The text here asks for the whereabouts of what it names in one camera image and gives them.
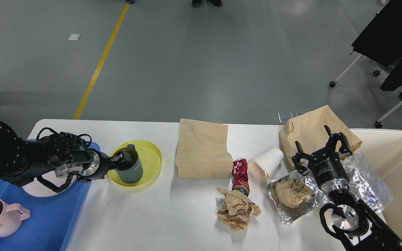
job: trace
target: dark green mug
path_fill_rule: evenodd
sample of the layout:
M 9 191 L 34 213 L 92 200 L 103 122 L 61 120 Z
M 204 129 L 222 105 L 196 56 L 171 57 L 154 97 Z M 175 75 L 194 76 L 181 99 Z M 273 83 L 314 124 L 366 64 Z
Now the dark green mug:
M 134 183 L 139 181 L 142 178 L 144 171 L 142 169 L 142 163 L 139 159 L 139 154 L 137 153 L 136 148 L 134 145 L 128 145 L 125 148 L 119 149 L 114 156 L 116 156 L 120 151 L 129 153 L 132 159 L 131 164 L 126 167 L 127 170 L 116 170 L 120 179 L 125 183 Z

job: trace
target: yellow plate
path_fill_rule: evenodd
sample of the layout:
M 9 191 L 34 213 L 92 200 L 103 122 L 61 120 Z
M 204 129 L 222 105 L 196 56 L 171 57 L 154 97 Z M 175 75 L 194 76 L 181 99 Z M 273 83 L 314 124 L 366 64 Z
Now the yellow plate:
M 116 170 L 110 170 L 108 174 L 110 178 L 116 182 L 117 184 L 125 187 L 139 187 L 144 184 L 147 184 L 151 180 L 153 180 L 159 173 L 162 167 L 162 154 L 161 151 L 155 144 L 151 143 L 147 140 L 132 140 L 126 143 L 121 144 L 116 151 L 114 151 L 111 156 L 116 153 L 121 148 L 127 147 L 129 144 L 133 144 L 134 148 L 136 148 L 137 153 L 139 154 L 139 159 L 142 163 L 142 168 L 144 170 L 144 174 L 139 181 L 134 183 L 125 183 L 121 180 L 119 175 L 116 173 Z

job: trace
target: black cloth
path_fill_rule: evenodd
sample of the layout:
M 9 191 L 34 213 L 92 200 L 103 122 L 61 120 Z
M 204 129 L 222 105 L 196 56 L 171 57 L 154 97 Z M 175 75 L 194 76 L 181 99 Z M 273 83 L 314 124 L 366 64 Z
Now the black cloth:
M 353 50 L 389 66 L 402 57 L 402 0 L 391 0 L 351 44 Z M 383 91 L 402 86 L 402 58 L 381 85 Z

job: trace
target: brown paper bag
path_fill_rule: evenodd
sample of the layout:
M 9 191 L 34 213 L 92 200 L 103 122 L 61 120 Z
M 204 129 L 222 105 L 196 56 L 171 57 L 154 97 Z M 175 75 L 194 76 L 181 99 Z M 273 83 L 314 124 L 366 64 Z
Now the brown paper bag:
M 325 105 L 290 119 L 280 131 L 280 141 L 285 156 L 292 167 L 294 167 L 294 163 L 291 157 L 297 152 L 295 141 L 300 142 L 303 150 L 308 154 L 325 146 L 328 141 L 328 134 L 324 125 L 330 127 L 332 131 L 342 132 L 347 137 L 353 152 L 361 146 L 362 140 L 345 126 L 328 105 Z M 341 144 L 338 142 L 336 149 L 339 149 L 340 146 Z
M 228 153 L 228 126 L 181 119 L 179 145 L 174 163 L 179 178 L 230 178 L 232 156 Z

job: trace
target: blue tray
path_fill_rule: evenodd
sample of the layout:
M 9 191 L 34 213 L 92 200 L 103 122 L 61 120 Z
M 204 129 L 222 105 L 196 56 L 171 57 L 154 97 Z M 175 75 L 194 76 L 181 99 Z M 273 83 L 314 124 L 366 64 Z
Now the blue tray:
M 91 148 L 100 150 L 96 143 Z M 30 210 L 30 218 L 22 221 L 16 232 L 0 238 L 0 251 L 66 250 L 90 184 L 75 182 L 61 194 L 38 198 L 0 180 L 0 199 Z

